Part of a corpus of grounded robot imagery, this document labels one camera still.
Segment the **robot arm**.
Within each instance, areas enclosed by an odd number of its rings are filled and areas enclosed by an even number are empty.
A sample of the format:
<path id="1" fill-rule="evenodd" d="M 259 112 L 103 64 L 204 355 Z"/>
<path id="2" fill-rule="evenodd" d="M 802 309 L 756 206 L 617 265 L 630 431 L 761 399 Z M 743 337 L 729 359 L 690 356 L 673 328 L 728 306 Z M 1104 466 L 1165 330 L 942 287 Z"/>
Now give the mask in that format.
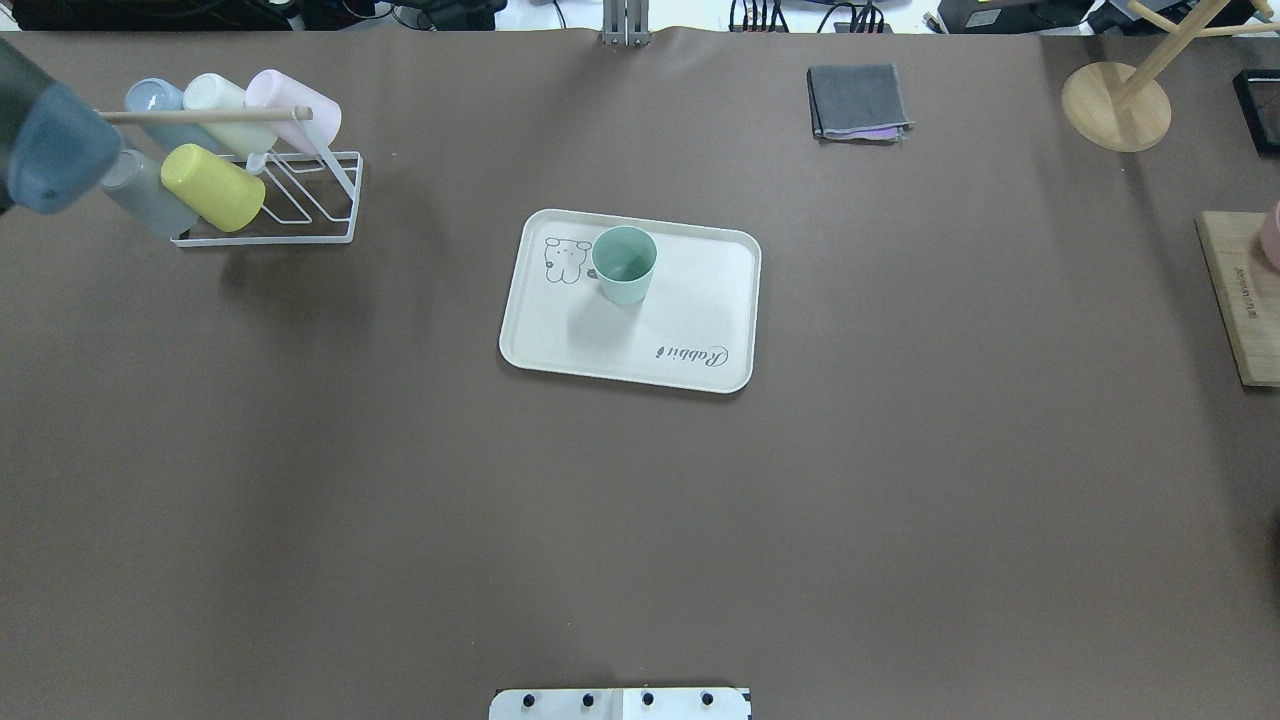
<path id="1" fill-rule="evenodd" d="M 70 87 L 1 41 L 1 213 L 65 210 L 120 150 L 119 133 Z"/>

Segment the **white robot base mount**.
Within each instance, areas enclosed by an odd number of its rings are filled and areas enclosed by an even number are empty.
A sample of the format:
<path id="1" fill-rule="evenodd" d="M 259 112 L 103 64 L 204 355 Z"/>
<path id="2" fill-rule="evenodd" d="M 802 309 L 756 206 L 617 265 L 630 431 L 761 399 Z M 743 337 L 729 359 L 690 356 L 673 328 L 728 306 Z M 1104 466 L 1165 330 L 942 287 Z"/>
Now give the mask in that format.
<path id="1" fill-rule="evenodd" d="M 751 719 L 750 691 L 735 687 L 504 689 L 489 719 Z"/>

